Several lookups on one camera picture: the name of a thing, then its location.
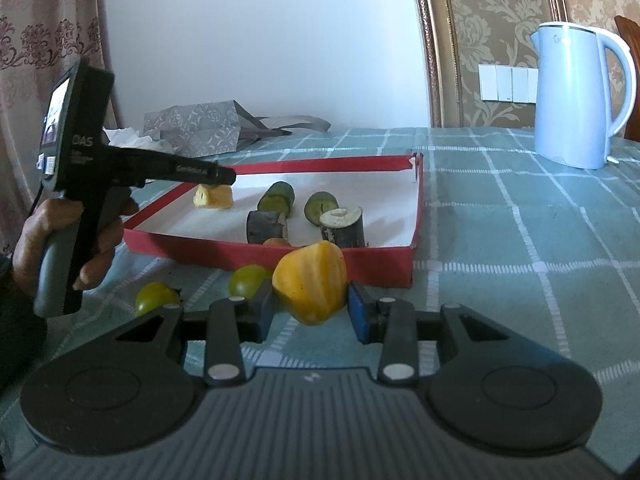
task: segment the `kettle handle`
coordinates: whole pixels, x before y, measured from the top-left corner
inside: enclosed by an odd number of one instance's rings
[[[622,70],[625,73],[625,100],[622,103],[622,108],[620,108],[620,113],[611,123],[607,133],[607,137],[613,137],[629,120],[636,104],[636,64],[633,57],[631,57],[631,49],[629,49],[625,40],[617,34],[602,28],[598,28],[596,33],[600,36],[602,45],[612,51],[620,60]]]

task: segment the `gray ribbed surface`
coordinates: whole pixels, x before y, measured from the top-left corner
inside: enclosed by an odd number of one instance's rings
[[[39,447],[10,480],[607,480],[583,450],[544,460],[488,455],[437,427],[411,392],[366,370],[259,369],[212,390],[161,442],[108,458]]]

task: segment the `hand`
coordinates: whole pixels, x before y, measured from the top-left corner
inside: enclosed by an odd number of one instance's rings
[[[131,197],[122,203],[121,215],[129,216],[137,212],[138,204]],[[32,298],[36,295],[47,237],[53,231],[64,229],[77,221],[81,214],[81,202],[49,198],[24,223],[13,262],[14,282],[24,293]],[[74,284],[75,290],[89,290],[102,283],[123,234],[124,228],[119,217],[100,231],[96,240],[96,255],[80,270],[80,276]]]

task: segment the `handheld device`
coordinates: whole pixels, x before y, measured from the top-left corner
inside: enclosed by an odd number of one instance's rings
[[[8,478],[619,479],[585,447],[592,375],[472,309],[418,312],[350,283],[357,339],[382,343],[377,377],[247,376],[240,343],[265,341],[275,305],[270,280],[208,311],[168,304],[44,365],[20,396],[38,446]],[[190,340],[206,342],[199,377],[182,367]],[[432,376],[419,340],[436,341]]]
[[[228,185],[236,180],[233,169],[216,162],[105,144],[102,125],[113,83],[112,73],[81,57],[51,94],[37,163],[40,180],[45,189],[82,202],[84,211],[48,240],[34,302],[41,317],[80,309],[82,292],[73,285],[93,255],[98,231],[116,218],[130,187],[143,187],[147,179]]]

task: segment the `gray grip handle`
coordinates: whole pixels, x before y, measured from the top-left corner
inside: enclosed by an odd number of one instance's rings
[[[71,200],[81,200],[84,211],[78,221],[52,233],[47,240],[33,302],[37,316],[64,316],[80,309],[82,291],[73,290],[73,284],[91,258],[98,232],[119,215],[130,194],[129,187],[111,187],[103,192],[94,190],[85,197],[65,195]]]

